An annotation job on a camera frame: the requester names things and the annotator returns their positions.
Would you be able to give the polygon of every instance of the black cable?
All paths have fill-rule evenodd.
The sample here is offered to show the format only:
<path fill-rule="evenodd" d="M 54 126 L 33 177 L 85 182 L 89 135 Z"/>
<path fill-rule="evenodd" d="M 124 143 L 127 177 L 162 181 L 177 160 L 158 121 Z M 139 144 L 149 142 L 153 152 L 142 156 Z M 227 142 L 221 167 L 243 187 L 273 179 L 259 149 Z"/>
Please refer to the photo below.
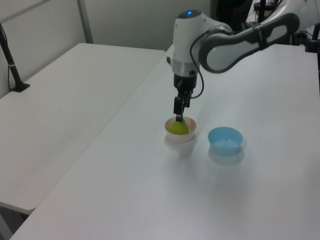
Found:
<path fill-rule="evenodd" d="M 198 67 L 198 65 L 197 65 L 197 63 L 196 63 L 196 60 L 195 60 L 195 58 L 194 58 L 194 56 L 193 56 L 193 54 L 192 54 L 192 48 L 193 48 L 193 46 L 195 45 L 195 43 L 196 43 L 199 39 L 201 39 L 204 35 L 206 35 L 208 32 L 209 32 L 209 31 L 206 31 L 205 33 L 203 33 L 203 34 L 201 34 L 200 36 L 198 36 L 198 37 L 194 40 L 194 42 L 191 44 L 191 46 L 190 46 L 190 56 L 191 56 L 192 62 L 193 62 L 193 64 L 194 64 L 196 70 L 199 72 L 199 75 L 200 75 L 200 77 L 201 77 L 201 82 L 202 82 L 201 92 L 200 92 L 197 96 L 191 97 L 191 99 L 196 99 L 196 98 L 200 97 L 201 94 L 204 92 L 204 89 L 205 89 L 204 77 L 202 76 L 202 73 L 201 73 L 201 71 L 200 71 L 200 69 L 199 69 L 199 67 Z"/>
<path fill-rule="evenodd" d="M 312 34 L 310 33 L 310 32 L 308 32 L 308 31 L 299 31 L 299 33 L 304 33 L 304 34 L 309 34 L 311 37 L 312 37 Z"/>
<path fill-rule="evenodd" d="M 253 14 L 255 12 L 255 10 L 253 10 L 249 15 L 248 15 L 248 17 L 251 15 L 251 14 Z"/>

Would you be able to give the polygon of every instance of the white wall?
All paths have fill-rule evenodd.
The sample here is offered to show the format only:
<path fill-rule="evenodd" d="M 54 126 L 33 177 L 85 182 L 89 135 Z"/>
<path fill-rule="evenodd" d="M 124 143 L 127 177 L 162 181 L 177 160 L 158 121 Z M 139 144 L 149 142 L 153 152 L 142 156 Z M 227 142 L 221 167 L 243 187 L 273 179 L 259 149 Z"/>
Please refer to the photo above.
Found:
<path fill-rule="evenodd" d="M 211 0 L 85 0 L 93 43 L 167 50 L 176 17 L 188 9 L 210 16 Z"/>
<path fill-rule="evenodd" d="M 23 82 L 78 43 L 86 42 L 77 0 L 50 0 L 2 26 Z M 7 66 L 0 48 L 0 98 L 9 92 Z"/>

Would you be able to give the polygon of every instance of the black stand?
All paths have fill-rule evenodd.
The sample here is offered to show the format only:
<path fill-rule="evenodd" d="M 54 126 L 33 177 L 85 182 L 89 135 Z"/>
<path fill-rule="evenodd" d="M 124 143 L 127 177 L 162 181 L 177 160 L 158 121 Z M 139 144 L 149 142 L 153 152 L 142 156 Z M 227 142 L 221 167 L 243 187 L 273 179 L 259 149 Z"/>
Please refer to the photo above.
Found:
<path fill-rule="evenodd" d="M 305 46 L 305 51 L 307 53 L 317 53 L 317 49 L 320 47 L 320 41 L 318 40 L 318 35 L 320 32 L 320 23 L 314 25 L 314 30 L 311 40 L 308 40 Z"/>
<path fill-rule="evenodd" d="M 260 0 L 258 23 L 261 23 L 264 20 L 265 10 L 266 10 L 266 0 Z"/>
<path fill-rule="evenodd" d="M 9 66 L 9 68 L 11 70 L 12 76 L 13 76 L 14 81 L 15 81 L 15 87 L 11 91 L 21 93 L 23 90 L 25 90 L 28 87 L 30 87 L 30 84 L 26 84 L 26 83 L 23 83 L 21 81 L 21 78 L 19 76 L 16 64 L 15 64 L 14 59 L 12 58 L 12 55 L 10 53 L 7 39 L 6 39 L 2 29 L 3 28 L 2 28 L 1 23 L 0 23 L 0 44 L 1 44 L 1 48 L 3 50 L 4 56 L 6 58 L 6 61 L 8 62 L 8 66 Z"/>

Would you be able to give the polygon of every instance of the black clamp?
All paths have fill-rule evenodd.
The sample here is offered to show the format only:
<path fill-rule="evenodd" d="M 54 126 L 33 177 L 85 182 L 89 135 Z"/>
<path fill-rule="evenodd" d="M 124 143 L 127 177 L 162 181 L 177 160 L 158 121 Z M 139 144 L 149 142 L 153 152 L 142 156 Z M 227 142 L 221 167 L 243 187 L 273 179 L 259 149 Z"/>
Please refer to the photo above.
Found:
<path fill-rule="evenodd" d="M 260 24 L 257 24 L 253 26 L 252 29 L 253 29 L 253 34 L 255 36 L 255 39 L 259 44 L 259 49 L 264 50 L 268 48 L 269 46 L 268 46 L 266 32 L 264 28 Z"/>

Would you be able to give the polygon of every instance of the white bowl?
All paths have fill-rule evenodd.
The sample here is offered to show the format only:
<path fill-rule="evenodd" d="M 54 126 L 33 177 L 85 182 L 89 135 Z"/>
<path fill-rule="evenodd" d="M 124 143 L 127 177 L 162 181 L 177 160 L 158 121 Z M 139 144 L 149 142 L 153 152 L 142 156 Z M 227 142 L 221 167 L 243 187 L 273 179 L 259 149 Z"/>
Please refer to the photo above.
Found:
<path fill-rule="evenodd" d="M 183 119 L 185 120 L 185 123 L 186 125 L 188 126 L 189 128 L 189 133 L 188 134 L 184 134 L 184 135 L 178 135 L 178 134 L 173 134 L 171 132 L 168 132 L 168 129 L 170 127 L 170 125 L 176 120 L 176 117 L 172 117 L 170 118 L 168 121 L 165 122 L 164 124 L 164 128 L 165 128 L 165 131 L 166 131 L 166 135 L 174 142 L 177 142 L 177 143 L 185 143 L 185 142 L 188 142 L 190 141 L 194 135 L 195 135 L 195 130 L 196 130 L 196 127 L 197 127 L 197 124 L 196 122 L 190 118 L 190 117 L 187 117 L 187 116 L 184 116 Z"/>

